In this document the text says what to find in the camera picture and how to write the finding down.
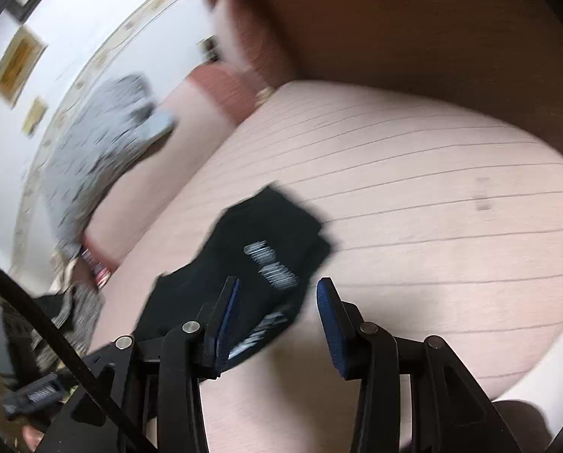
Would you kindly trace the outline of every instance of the white wall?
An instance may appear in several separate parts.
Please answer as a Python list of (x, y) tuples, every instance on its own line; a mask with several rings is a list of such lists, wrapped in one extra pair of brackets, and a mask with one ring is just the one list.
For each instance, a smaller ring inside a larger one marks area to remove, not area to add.
[[(148, 79), (154, 96), (161, 101), (187, 74), (202, 62), (198, 43), (211, 35), (204, 0), (178, 0), (151, 21), (123, 50), (95, 82), (141, 73)], [(29, 250), (23, 274), (28, 287), (45, 287), (52, 279), (48, 258), (54, 241), (47, 213), (39, 199), (30, 225)]]
[[(47, 49), (30, 75), (15, 108), (11, 109), (0, 98), (0, 266), (3, 269), (9, 269), (11, 265), (14, 226), (23, 182), (46, 125), (87, 60), (145, 1), (43, 0), (30, 16), (27, 27), (47, 45)], [(206, 18), (205, 9), (202, 10), (199, 13), (194, 9), (196, 18)], [(0, 59), (17, 29), (17, 22), (4, 12), (0, 16)], [(22, 134), (21, 126), (36, 96), (41, 96), (49, 109), (34, 136), (28, 138)], [(36, 214), (30, 230), (29, 255), (20, 277), (20, 283), (33, 293), (47, 289), (47, 281), (52, 278), (48, 256), (53, 239), (44, 221), (44, 213)]]

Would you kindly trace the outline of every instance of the white print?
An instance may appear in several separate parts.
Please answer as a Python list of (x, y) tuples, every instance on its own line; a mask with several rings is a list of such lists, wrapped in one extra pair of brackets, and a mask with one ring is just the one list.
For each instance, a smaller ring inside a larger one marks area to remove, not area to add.
[(53, 395), (54, 393), (57, 393), (57, 390), (55, 390), (52, 385), (47, 385), (46, 387), (29, 394), (28, 400), (30, 402), (39, 402), (42, 399), (46, 399), (48, 396)]
[(275, 251), (267, 246), (266, 240), (244, 247), (244, 254), (260, 266), (259, 274), (276, 289), (288, 289), (298, 284), (296, 275), (280, 262), (275, 261)]
[(268, 314), (255, 328), (252, 329), (252, 333), (248, 337), (246, 337), (237, 346), (235, 346), (231, 352), (229, 352), (229, 359), (243, 353), (246, 349), (250, 349), (265, 336), (268, 330), (287, 321), (288, 319), (286, 316), (280, 311), (274, 311), (273, 313)]

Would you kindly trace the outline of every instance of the black metal bracket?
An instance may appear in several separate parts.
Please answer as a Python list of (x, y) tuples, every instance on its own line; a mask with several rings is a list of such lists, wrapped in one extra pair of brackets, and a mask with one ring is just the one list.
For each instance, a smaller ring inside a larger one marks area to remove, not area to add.
[[(195, 320), (175, 327), (165, 337), (136, 343), (132, 336), (87, 356), (100, 393), (110, 397), (141, 433), (158, 416), (162, 451), (208, 451), (199, 383), (216, 379), (227, 365), (237, 321), (237, 278), (227, 278), (219, 298), (206, 302)], [(62, 370), (5, 396), (9, 417), (32, 414), (62, 398), (77, 385)], [(48, 427), (38, 453), (119, 453), (136, 451), (82, 387)]]
[(483, 389), (438, 336), (393, 337), (341, 301), (323, 278), (317, 303), (332, 361), (345, 379), (361, 379), (352, 453), (398, 451), (400, 374), (409, 374), (413, 453), (521, 453)]

